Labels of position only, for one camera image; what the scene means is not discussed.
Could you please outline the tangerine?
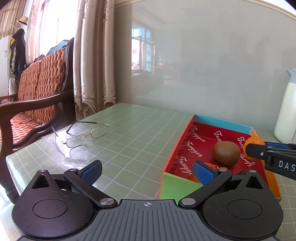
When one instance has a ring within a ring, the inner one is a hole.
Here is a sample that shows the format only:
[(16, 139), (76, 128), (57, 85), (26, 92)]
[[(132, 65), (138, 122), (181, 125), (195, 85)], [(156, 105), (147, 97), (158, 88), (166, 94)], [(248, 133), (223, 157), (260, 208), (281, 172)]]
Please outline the tangerine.
[(194, 176), (193, 173), (191, 175), (189, 175), (189, 180), (199, 183), (199, 180)]
[(250, 162), (256, 162), (257, 159), (253, 158), (253, 157), (249, 157), (246, 153), (246, 147), (248, 144), (258, 144), (258, 145), (265, 145), (265, 142), (262, 138), (258, 137), (258, 136), (254, 136), (254, 137), (250, 137), (248, 138), (244, 145), (243, 145), (243, 154), (246, 157), (246, 159)]

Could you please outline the brown kiwi fruit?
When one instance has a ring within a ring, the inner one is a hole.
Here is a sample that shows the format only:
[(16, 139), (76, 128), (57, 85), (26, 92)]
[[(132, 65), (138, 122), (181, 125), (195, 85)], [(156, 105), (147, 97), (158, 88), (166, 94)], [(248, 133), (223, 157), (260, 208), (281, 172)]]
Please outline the brown kiwi fruit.
[(240, 154), (240, 148), (229, 141), (217, 142), (212, 148), (213, 159), (226, 166), (236, 165), (240, 159)]

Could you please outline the orange carrot piece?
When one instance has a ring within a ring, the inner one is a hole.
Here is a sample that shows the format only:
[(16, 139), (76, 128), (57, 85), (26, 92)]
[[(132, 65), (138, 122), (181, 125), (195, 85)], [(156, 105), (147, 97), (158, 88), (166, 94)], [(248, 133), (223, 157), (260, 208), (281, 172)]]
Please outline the orange carrot piece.
[(214, 169), (214, 170), (218, 170), (218, 167), (216, 165), (213, 165), (211, 163), (204, 163), (205, 165), (209, 166), (210, 168)]

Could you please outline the dark water chestnut front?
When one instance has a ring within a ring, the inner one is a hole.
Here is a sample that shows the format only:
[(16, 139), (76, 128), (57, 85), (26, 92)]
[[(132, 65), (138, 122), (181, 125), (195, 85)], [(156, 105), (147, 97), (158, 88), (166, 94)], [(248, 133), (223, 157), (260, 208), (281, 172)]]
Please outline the dark water chestnut front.
[(242, 170), (238, 173), (238, 175), (246, 175), (250, 170), (246, 169), (246, 170)]

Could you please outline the white thermos jug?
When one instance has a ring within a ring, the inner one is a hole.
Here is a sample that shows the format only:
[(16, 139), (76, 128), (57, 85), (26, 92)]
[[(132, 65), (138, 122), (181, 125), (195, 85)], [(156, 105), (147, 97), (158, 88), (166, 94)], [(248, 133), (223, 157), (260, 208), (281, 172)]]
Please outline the white thermos jug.
[(274, 129), (275, 137), (282, 143), (295, 144), (295, 68), (287, 69), (290, 76)]

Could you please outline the colourful cardboard box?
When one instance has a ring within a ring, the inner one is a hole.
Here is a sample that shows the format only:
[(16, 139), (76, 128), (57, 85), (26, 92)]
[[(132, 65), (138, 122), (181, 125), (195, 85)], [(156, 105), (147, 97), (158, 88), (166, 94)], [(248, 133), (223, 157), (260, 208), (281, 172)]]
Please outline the colourful cardboard box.
[(201, 161), (222, 167), (212, 158), (212, 148), (217, 142), (230, 141), (243, 149), (245, 141), (256, 135), (250, 126), (203, 115), (192, 116), (163, 169), (159, 197), (179, 201), (200, 188), (201, 183), (189, 180), (193, 164)]

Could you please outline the wooden bench orange cushion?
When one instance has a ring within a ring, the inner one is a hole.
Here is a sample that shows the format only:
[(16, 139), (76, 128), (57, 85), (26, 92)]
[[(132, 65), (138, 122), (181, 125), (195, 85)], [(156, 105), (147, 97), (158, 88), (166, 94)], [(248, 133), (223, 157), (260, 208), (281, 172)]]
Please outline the wooden bench orange cushion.
[(73, 89), (74, 39), (51, 48), (23, 72), (16, 100), (1, 105), (1, 186), (19, 198), (6, 157), (76, 120)]

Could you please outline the beige lace curtain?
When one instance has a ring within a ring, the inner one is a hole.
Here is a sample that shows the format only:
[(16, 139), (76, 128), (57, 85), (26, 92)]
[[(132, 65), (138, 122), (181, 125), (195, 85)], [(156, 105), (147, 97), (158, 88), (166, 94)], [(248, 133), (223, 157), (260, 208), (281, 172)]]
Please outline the beige lace curtain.
[(73, 49), (77, 120), (115, 105), (114, 1), (80, 1)]

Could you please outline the dark hanging jacket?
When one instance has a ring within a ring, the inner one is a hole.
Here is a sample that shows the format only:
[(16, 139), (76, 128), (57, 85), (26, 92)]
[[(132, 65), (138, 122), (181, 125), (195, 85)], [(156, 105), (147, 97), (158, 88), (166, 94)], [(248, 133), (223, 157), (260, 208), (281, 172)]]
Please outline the dark hanging jacket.
[(22, 72), (26, 68), (26, 44), (25, 31), (19, 29), (12, 36), (14, 42), (11, 44), (10, 69), (16, 80), (20, 80)]

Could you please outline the white refrigerator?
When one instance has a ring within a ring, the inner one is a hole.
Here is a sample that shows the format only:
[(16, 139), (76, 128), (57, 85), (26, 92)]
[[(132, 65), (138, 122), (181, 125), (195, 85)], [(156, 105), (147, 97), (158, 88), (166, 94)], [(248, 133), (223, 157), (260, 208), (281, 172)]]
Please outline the white refrigerator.
[(12, 36), (0, 40), (0, 95), (8, 95), (9, 92), (9, 80), (13, 77), (10, 70), (10, 46)]

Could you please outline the straw hat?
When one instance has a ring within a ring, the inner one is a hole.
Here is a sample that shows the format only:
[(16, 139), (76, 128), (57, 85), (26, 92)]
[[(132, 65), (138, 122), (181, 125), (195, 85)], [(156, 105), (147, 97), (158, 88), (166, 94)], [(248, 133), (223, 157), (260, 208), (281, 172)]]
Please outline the straw hat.
[(17, 20), (17, 22), (19, 24), (22, 24), (22, 25), (28, 25), (28, 17), (27, 16), (22, 16), (19, 20)]

